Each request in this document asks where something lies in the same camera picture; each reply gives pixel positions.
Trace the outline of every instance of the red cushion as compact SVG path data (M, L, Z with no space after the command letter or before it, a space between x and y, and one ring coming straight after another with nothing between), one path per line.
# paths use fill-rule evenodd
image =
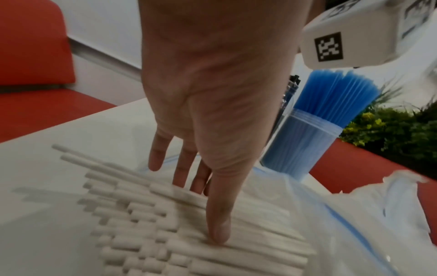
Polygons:
M0 85L73 83L59 7L50 0L0 2Z
M115 105L68 89L0 94L0 142L112 107Z
M407 168L391 162L369 151L344 143L337 139L310 174L330 192L345 193L373 183L381 183L382 178L395 170ZM437 245L437 181L419 183L417 195L431 228L431 240Z

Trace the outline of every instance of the plastic bag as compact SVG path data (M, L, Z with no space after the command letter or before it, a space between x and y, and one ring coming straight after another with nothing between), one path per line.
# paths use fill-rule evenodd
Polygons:
M138 170L162 183L171 183L177 160L178 156L167 158L158 172L146 167ZM186 188L199 162L197 156ZM385 193L377 196L375 204L363 204L366 201L357 196L358 191L320 196L288 175L254 167L242 193L290 211L289 225L317 252L309 259L304 276L431 276L437 271L436 248L426 242L413 243L406 236L408 231L396 233L395 226L407 221L398 212L405 210L399 207L399 199L411 195L411 186L418 180L409 172L394 173L384 179ZM390 221L391 227L384 220ZM427 231L422 220L416 222Z

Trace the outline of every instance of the white device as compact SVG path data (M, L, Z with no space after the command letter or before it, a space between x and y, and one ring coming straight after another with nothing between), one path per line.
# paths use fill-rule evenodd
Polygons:
M303 29L311 69L380 65L404 54L430 23L436 0L349 0Z

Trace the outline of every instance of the clear plastic cup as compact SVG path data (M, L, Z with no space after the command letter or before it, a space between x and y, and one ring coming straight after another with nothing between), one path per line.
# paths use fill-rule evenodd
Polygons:
M260 162L302 181L342 131L338 125L293 109Z

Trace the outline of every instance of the container of blue straws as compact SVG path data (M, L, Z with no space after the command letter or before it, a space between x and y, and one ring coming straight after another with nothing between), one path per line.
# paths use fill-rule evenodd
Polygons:
M315 70L260 163L302 181L334 140L380 93L352 71Z

